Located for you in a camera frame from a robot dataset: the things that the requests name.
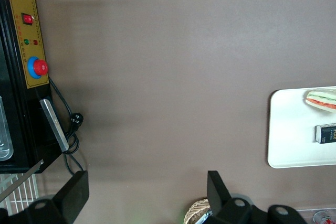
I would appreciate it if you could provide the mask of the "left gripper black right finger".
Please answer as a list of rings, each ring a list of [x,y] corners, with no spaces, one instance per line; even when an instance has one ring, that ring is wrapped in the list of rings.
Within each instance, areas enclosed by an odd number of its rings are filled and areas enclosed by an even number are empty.
[[[223,206],[231,200],[231,195],[226,188],[220,174],[216,170],[207,173],[207,199],[213,215],[217,215]]]

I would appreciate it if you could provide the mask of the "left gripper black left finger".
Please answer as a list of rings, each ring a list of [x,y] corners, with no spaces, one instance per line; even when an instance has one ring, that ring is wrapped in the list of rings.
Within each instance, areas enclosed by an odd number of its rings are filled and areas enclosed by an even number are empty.
[[[52,200],[66,223],[74,223],[89,199],[88,172],[76,172],[56,193]]]

